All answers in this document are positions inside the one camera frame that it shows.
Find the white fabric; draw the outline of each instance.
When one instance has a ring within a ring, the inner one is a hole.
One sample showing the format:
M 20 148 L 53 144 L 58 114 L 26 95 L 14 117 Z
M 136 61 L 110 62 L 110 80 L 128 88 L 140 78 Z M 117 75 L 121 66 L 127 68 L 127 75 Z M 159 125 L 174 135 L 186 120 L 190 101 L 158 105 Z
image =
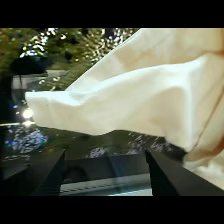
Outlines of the white fabric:
M 224 134 L 223 38 L 222 28 L 140 29 L 66 91 L 30 92 L 26 99 L 39 126 L 165 136 L 190 152 L 185 166 L 197 173 L 208 162 L 192 166 L 203 159 L 194 154 L 212 151 Z M 212 182 L 224 189 L 222 165 L 222 181 Z M 198 174 L 207 178 L 206 169 Z

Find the cream fabric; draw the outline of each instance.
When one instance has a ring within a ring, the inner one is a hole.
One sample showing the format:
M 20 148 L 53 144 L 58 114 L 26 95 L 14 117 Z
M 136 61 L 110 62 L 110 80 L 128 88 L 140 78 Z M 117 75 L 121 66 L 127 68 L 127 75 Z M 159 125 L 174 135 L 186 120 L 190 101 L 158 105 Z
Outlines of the cream fabric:
M 222 28 L 140 29 L 66 91 L 27 93 L 34 120 L 90 135 L 165 136 L 190 152 L 185 167 L 224 189 L 223 154 L 209 157 L 212 164 L 220 158 L 217 166 L 196 153 L 212 151 L 224 134 L 223 34 Z

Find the towel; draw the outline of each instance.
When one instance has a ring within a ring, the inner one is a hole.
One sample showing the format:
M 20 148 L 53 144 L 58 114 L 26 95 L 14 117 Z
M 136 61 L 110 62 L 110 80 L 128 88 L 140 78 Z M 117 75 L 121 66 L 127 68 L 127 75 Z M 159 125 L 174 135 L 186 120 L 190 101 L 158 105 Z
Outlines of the towel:
M 165 137 L 188 152 L 187 169 L 224 189 L 223 39 L 223 28 L 140 29 L 65 91 L 26 100 L 39 126 Z

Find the beige cloth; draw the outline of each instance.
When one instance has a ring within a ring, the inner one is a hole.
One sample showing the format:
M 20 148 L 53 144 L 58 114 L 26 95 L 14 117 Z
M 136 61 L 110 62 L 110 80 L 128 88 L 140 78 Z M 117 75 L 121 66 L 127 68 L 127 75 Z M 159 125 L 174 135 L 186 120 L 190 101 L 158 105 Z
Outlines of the beige cloth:
M 223 153 L 198 156 L 224 134 L 223 34 L 222 28 L 140 29 L 66 91 L 27 93 L 34 120 L 90 135 L 165 136 L 190 152 L 185 167 L 224 189 Z

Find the white cloth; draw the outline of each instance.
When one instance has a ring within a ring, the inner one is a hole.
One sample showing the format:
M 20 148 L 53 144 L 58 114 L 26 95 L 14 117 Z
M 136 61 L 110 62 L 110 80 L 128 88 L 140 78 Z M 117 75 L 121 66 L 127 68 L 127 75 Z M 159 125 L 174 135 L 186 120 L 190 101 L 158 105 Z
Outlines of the white cloth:
M 27 93 L 34 120 L 90 135 L 164 136 L 192 151 L 185 166 L 197 172 L 208 162 L 192 165 L 202 159 L 194 153 L 213 150 L 224 134 L 223 34 L 222 28 L 140 29 L 66 91 Z M 224 189 L 222 167 L 221 184 L 212 182 Z

